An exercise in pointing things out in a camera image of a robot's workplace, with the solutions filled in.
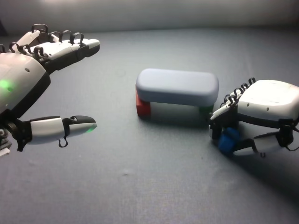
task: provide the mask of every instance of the gray wall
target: gray wall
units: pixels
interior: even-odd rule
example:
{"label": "gray wall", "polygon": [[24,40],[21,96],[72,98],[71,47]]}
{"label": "gray wall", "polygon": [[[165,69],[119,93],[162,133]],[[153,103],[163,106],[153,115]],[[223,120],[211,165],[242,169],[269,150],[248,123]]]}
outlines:
{"label": "gray wall", "polygon": [[296,0],[0,0],[9,34],[34,23],[81,32],[294,23]]}

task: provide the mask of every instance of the gray tablecloth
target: gray tablecloth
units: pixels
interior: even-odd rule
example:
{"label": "gray tablecloth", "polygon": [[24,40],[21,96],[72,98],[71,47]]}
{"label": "gray tablecloth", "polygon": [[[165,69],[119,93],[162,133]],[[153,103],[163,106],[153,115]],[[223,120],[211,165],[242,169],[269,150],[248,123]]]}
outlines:
{"label": "gray tablecloth", "polygon": [[[13,145],[0,159],[0,223],[299,223],[299,152],[229,159],[211,143],[197,108],[153,104],[152,120],[141,120],[135,107],[135,81],[145,68],[214,73],[220,82],[215,107],[249,77],[299,85],[297,31],[86,36],[100,40],[100,51],[53,73],[22,119],[87,115],[98,128],[69,138],[67,148],[54,142],[19,153]],[[268,131],[245,127],[252,135]]]}

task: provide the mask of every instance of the gray background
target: gray background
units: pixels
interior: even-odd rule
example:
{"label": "gray background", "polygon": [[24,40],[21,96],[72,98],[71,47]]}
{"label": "gray background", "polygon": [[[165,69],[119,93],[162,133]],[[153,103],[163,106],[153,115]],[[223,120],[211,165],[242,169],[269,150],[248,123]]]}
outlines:
{"label": "gray background", "polygon": [[[211,143],[197,108],[153,104],[152,120],[139,119],[135,108],[135,81],[145,68],[214,73],[220,81],[215,107],[252,76],[299,85],[298,31],[206,28],[86,36],[100,40],[100,51],[53,73],[51,86],[22,119],[82,114],[99,126],[69,138],[63,149],[55,142],[19,153],[14,145],[1,158],[0,223],[299,222],[299,153],[230,159]],[[249,135],[269,131],[246,128]]]}
{"label": "gray background", "polygon": [[34,23],[81,32],[264,26],[298,22],[297,0],[0,0],[9,34]]}

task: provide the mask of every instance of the open robotic hand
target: open robotic hand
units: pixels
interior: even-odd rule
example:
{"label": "open robotic hand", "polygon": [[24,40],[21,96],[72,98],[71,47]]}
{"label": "open robotic hand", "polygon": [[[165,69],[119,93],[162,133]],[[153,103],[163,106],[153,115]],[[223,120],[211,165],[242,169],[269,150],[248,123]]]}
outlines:
{"label": "open robotic hand", "polygon": [[[253,139],[241,140],[239,121],[279,129]],[[293,130],[299,132],[299,87],[273,80],[249,79],[224,98],[220,109],[210,118],[210,136],[226,154],[249,155],[275,152],[293,142]]]}
{"label": "open robotic hand", "polygon": [[[69,40],[62,40],[70,34]],[[48,33],[44,24],[33,25],[9,50],[0,44],[0,156],[8,154],[8,132],[17,140],[18,151],[27,143],[59,141],[66,147],[66,137],[92,131],[96,121],[87,116],[59,116],[20,121],[19,118],[37,101],[51,83],[50,74],[61,70],[100,49],[98,40],[85,39],[82,33]]]}

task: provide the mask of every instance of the red block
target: red block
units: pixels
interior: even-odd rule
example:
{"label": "red block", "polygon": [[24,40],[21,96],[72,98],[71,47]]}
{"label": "red block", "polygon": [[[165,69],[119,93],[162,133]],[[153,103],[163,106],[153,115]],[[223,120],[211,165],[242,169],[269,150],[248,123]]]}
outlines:
{"label": "red block", "polygon": [[138,116],[150,116],[150,102],[144,102],[138,97],[136,90],[136,109]]}

